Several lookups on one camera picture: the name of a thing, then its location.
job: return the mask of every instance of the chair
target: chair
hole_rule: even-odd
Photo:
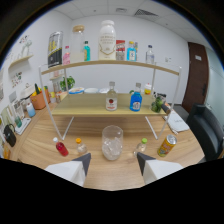
[[[202,104],[194,104],[187,124],[197,138],[206,161],[218,159],[223,151],[223,130],[215,115]]]

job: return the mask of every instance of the paper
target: paper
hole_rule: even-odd
[[[177,132],[189,130],[189,126],[175,111],[171,112],[168,125]]]

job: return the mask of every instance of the clear glass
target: clear glass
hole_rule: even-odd
[[[138,152],[144,152],[146,150],[146,144],[139,143],[134,150],[134,156],[137,157]]]
[[[119,158],[123,147],[123,130],[118,126],[107,126],[102,132],[102,151],[108,160]]]
[[[117,93],[112,85],[110,85],[110,90],[106,94],[106,109],[109,111],[117,109]]]
[[[87,152],[87,147],[82,142],[80,144],[77,144],[77,151],[79,154],[84,154]]]
[[[127,61],[136,61],[136,50],[133,44],[129,44],[127,49]]]
[[[142,104],[141,89],[136,87],[134,94],[131,95],[130,110],[140,111]]]
[[[70,63],[84,61],[84,32],[78,31],[72,34],[72,44],[70,52]]]
[[[146,61],[145,63],[147,64],[154,64],[154,61],[155,61],[155,55],[152,51],[152,48],[149,47],[148,51],[146,52]]]

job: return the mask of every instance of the shelf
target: shelf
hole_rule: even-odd
[[[16,64],[18,64],[18,63],[20,63],[21,61],[26,61],[26,60],[28,60],[28,59],[31,58],[31,57],[33,57],[33,55],[29,55],[29,56],[20,58],[20,59],[18,59],[18,60],[16,60],[16,61],[13,61],[13,62],[9,65],[9,68],[12,67],[12,66],[14,66],[14,65],[16,65]]]
[[[138,112],[131,111],[131,94],[119,93],[117,110],[106,110],[106,94],[69,94],[52,111],[52,115],[74,117],[136,117],[136,116],[165,116],[161,110],[155,113],[150,109],[152,97],[142,95],[142,105]]]
[[[99,61],[85,61],[85,62],[78,62],[78,63],[72,63],[68,65],[57,65],[49,68],[46,71],[41,72],[42,75],[61,70],[61,69],[66,69],[66,68],[73,68],[73,67],[78,67],[78,66],[86,66],[86,65],[101,65],[101,64],[116,64],[116,65],[134,65],[134,66],[140,66],[140,67],[146,67],[146,68],[153,68],[153,69],[158,69],[161,71],[165,71],[168,73],[172,73],[174,75],[179,75],[179,72],[163,68],[161,66],[157,65],[151,65],[151,64],[146,64],[146,63],[141,63],[141,62],[133,62],[133,61],[116,61],[116,60],[99,60]]]

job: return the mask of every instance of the door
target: door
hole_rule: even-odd
[[[208,87],[209,67],[203,45],[188,42],[189,75],[182,107],[189,113],[194,103],[204,104]]]

